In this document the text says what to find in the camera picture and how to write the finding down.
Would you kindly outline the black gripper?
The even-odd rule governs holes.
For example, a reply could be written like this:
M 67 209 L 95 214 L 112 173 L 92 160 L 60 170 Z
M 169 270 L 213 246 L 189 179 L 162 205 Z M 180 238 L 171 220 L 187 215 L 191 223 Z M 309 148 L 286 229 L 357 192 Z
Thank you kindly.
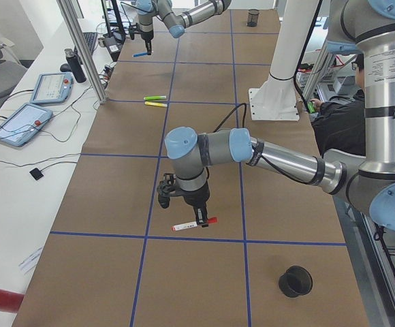
M 208 186 L 202 186 L 195 191 L 186 191 L 183 198 L 184 201 L 195 207 L 195 220 L 198 225 L 203 228 L 208 227 L 208 212 L 206 202 L 210 197 L 210 190 Z
M 148 55 L 151 55 L 151 40 L 153 39 L 153 30 L 141 31 L 141 38 L 145 41 L 145 51 Z

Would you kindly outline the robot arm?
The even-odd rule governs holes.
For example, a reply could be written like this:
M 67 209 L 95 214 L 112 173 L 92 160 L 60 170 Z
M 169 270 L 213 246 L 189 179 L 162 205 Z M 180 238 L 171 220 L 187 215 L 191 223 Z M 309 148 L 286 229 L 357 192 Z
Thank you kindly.
M 364 53 L 365 156 L 329 150 L 311 157 L 253 138 L 245 128 L 197 134 L 178 127 L 165 137 L 174 171 L 158 185 L 160 206 L 182 197 L 196 223 L 207 225 L 206 168 L 245 162 L 318 186 L 395 231 L 395 1 L 335 1 L 330 13 L 330 37 L 353 42 Z
M 145 41 L 147 55 L 152 55 L 153 18 L 159 17 L 173 38 L 179 38 L 185 29 L 221 15 L 230 6 L 229 0 L 210 0 L 180 14 L 175 14 L 171 1 L 136 1 L 138 31 Z

